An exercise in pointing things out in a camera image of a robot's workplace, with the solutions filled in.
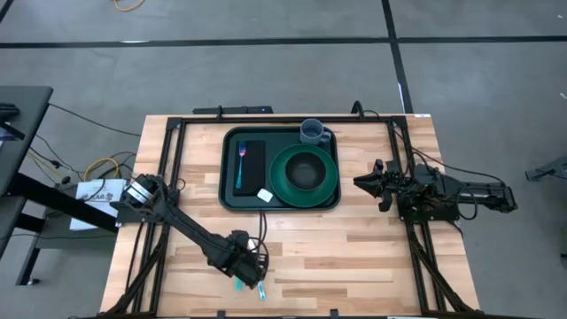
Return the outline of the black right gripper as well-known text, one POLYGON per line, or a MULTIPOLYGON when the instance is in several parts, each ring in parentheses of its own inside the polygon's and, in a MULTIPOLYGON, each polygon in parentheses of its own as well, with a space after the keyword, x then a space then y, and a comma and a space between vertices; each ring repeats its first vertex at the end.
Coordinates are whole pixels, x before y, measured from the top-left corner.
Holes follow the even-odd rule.
POLYGON ((392 206, 392 194, 399 191, 399 174, 384 170, 384 163, 377 159, 374 164, 374 172, 358 176, 353 179, 353 184, 366 191, 374 198, 381 198, 378 204, 380 212, 388 212, 392 206))

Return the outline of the dark bowl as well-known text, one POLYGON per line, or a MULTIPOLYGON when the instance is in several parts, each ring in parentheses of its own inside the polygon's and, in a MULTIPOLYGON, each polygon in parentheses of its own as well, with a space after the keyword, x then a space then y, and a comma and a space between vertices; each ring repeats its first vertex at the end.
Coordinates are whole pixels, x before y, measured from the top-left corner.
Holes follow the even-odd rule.
POLYGON ((311 152, 301 152, 288 159, 285 165, 285 175, 295 188, 301 191, 312 191, 324 182, 326 167, 319 156, 311 152))

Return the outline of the grey mug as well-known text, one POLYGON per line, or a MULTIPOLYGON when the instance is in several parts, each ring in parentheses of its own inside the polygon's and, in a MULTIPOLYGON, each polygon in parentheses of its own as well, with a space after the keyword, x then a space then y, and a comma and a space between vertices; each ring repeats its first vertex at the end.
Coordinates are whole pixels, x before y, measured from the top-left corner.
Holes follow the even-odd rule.
POLYGON ((303 144, 318 145, 331 140, 331 133, 326 131, 323 124, 317 119, 304 120, 299 129, 299 139, 303 144))

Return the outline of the green plate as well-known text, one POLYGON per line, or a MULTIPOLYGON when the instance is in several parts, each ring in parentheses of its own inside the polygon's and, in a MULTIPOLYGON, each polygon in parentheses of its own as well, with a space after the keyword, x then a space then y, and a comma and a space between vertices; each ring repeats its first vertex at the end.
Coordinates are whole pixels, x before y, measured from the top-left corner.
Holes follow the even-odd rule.
POLYGON ((338 203, 341 196, 336 161, 324 149, 308 144, 294 144, 280 151, 270 164, 269 182, 273 193, 281 202, 298 209, 329 209, 338 203), (301 152, 311 152, 319 156, 326 167, 324 182, 312 191, 301 191, 295 188, 285 175, 285 165, 288 159, 301 152))

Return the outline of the black cloth napkin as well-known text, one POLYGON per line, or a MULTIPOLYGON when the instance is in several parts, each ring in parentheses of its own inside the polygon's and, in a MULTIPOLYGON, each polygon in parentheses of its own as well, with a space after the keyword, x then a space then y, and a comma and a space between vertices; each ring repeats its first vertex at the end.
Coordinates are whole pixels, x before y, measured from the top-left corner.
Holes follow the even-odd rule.
POLYGON ((266 157, 265 142, 261 140, 239 141, 237 143, 237 157, 235 163, 235 186, 233 195, 236 197, 255 196, 265 186, 266 157), (246 154, 243 161, 242 188, 236 188, 238 172, 238 145, 246 142, 246 154))

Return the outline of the iridescent fork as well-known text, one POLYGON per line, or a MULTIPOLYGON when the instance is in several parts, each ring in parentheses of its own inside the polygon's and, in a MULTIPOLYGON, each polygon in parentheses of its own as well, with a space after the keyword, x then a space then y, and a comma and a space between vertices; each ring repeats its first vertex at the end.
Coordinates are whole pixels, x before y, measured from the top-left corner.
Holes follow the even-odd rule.
POLYGON ((236 181, 237 189, 242 188, 242 170, 243 170, 243 161, 245 154, 246 154, 246 142, 240 142, 238 145, 239 162, 238 162, 238 172, 237 172, 237 181, 236 181))

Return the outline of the black serving tray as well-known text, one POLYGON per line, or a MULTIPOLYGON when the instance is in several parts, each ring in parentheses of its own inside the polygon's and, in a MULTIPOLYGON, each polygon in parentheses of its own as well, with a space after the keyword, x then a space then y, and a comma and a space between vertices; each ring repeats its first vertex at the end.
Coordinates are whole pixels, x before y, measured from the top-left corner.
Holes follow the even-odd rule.
MULTIPOLYGON (((338 165, 337 141, 331 133, 331 140, 318 146, 328 152, 338 165)), ((298 126, 264 126, 264 127, 237 127, 231 129, 224 137, 221 154, 221 174, 219 181, 219 200, 221 204, 233 211, 296 211, 301 210, 285 205, 273 193, 269 182, 270 164, 274 157, 284 148, 294 144, 302 144, 299 139, 300 129, 298 126), (273 198, 269 203, 255 196, 236 197, 233 195, 235 186, 235 163, 237 157, 237 143, 239 141, 261 140, 265 142, 266 172, 265 186, 262 189, 270 191, 273 198)))

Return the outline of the black power strip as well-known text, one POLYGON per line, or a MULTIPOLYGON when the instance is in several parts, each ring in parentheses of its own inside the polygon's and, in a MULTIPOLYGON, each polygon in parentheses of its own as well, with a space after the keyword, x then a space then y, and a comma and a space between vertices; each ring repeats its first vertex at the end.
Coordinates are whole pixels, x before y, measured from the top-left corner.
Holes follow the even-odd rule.
POLYGON ((216 107, 211 108, 194 108, 192 110, 193 114, 200 115, 200 114, 214 114, 214 115, 223 115, 223 114, 271 114, 273 113, 273 108, 271 106, 221 106, 218 105, 216 107))

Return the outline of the black stand foot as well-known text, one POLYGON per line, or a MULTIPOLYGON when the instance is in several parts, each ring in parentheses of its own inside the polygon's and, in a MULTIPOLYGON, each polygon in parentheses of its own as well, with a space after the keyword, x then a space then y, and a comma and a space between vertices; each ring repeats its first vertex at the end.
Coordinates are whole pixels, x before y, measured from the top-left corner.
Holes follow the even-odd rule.
POLYGON ((554 159, 547 164, 524 172, 528 182, 537 182, 544 176, 567 180, 567 156, 554 159))

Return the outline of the black desk leg beam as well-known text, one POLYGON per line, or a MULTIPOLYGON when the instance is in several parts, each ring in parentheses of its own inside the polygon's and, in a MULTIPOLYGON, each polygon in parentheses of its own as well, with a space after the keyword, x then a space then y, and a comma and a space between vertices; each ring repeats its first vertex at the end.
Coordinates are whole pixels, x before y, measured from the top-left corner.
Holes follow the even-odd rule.
POLYGON ((48 187, 27 175, 16 173, 6 192, 10 195, 32 200, 37 204, 70 215, 74 219, 94 225, 100 229, 113 233, 118 232, 115 217, 89 206, 79 199, 70 197, 55 188, 48 187))

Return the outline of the dark grey desk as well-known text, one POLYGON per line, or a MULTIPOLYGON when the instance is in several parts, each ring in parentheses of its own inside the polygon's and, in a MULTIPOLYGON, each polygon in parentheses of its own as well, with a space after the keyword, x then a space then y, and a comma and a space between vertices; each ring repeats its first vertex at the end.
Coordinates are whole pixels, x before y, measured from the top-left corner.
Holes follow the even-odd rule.
POLYGON ((19 172, 27 151, 49 107, 53 88, 49 86, 0 85, 0 103, 13 104, 19 113, 0 124, 10 126, 23 134, 17 141, 0 145, 0 258, 10 241, 16 221, 25 201, 34 200, 47 187, 19 172))

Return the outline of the black object on desk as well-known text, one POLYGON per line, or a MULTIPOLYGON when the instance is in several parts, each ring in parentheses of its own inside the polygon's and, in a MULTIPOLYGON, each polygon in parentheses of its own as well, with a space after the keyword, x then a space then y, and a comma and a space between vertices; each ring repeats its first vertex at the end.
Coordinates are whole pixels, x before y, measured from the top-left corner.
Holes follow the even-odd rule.
POLYGON ((0 142, 25 138, 25 135, 10 123, 10 120, 18 115, 19 109, 14 104, 0 102, 0 142))

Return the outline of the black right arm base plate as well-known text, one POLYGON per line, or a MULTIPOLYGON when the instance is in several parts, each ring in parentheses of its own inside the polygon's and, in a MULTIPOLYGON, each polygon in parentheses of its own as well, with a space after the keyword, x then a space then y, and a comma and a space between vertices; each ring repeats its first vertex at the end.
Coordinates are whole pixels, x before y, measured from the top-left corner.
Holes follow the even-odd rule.
POLYGON ((459 219, 455 202, 432 186, 399 193, 397 205, 400 219, 406 222, 450 222, 459 219))

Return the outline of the black aluminium table frame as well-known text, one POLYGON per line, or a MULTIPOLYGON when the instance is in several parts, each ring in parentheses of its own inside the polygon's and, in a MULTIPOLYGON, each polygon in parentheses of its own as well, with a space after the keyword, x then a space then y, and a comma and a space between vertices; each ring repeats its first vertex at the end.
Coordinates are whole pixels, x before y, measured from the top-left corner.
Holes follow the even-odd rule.
POLYGON ((263 280, 238 292, 236 277, 207 264, 201 248, 163 222, 119 230, 95 319, 469 319, 480 316, 460 233, 446 221, 404 222, 380 212, 353 184, 377 159, 404 175, 442 160, 430 118, 325 114, 337 141, 341 198, 327 210, 233 211, 219 200, 225 135, 237 127, 298 126, 298 114, 146 118, 136 177, 158 175, 177 206, 212 233, 245 230, 269 258, 263 280))

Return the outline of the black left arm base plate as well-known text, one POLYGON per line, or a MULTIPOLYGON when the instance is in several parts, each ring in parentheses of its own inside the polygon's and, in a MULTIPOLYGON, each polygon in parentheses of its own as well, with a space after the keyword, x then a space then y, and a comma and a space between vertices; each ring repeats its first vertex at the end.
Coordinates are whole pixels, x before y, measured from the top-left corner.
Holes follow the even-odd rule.
POLYGON ((172 205, 179 203, 180 191, 172 189, 164 190, 165 197, 162 197, 160 191, 155 191, 149 198, 142 195, 132 196, 128 191, 124 191, 119 201, 112 202, 111 207, 118 211, 118 222, 157 222, 164 221, 165 199, 172 205))

